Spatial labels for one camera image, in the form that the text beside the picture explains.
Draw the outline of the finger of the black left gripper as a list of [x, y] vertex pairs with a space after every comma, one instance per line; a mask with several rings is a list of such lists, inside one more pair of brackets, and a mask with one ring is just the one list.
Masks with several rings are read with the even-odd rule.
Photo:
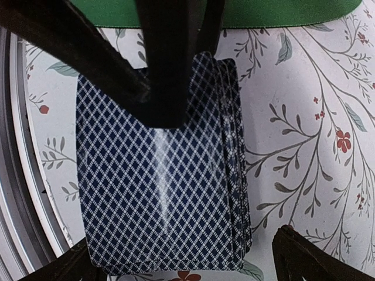
[[214, 55], [224, 1], [136, 1], [148, 66], [149, 100], [135, 117], [153, 128], [178, 128], [186, 116], [196, 54]]
[[70, 1], [1, 1], [1, 26], [84, 75], [116, 102], [147, 102], [151, 89]]

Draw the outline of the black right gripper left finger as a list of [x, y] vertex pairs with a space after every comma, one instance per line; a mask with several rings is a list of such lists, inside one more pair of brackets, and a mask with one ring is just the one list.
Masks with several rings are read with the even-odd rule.
[[56, 260], [20, 279], [20, 281], [67, 280], [105, 281], [103, 270], [91, 263], [85, 238]]

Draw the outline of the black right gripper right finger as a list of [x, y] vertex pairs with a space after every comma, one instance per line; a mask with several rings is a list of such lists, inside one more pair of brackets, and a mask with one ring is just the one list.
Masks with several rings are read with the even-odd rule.
[[328, 255], [289, 225], [277, 230], [272, 240], [272, 253], [277, 280], [374, 280]]

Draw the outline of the blue patterned card deck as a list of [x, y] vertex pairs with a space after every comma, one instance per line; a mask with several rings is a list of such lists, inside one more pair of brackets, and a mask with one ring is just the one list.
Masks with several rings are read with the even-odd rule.
[[193, 66], [210, 63], [216, 75], [220, 97], [220, 117], [223, 123], [224, 157], [229, 189], [231, 220], [231, 254], [220, 261], [203, 262], [200, 270], [240, 270], [244, 256], [249, 252], [251, 237], [250, 207], [247, 194], [246, 158], [240, 88], [236, 64], [232, 59], [215, 60], [209, 52], [195, 55]]

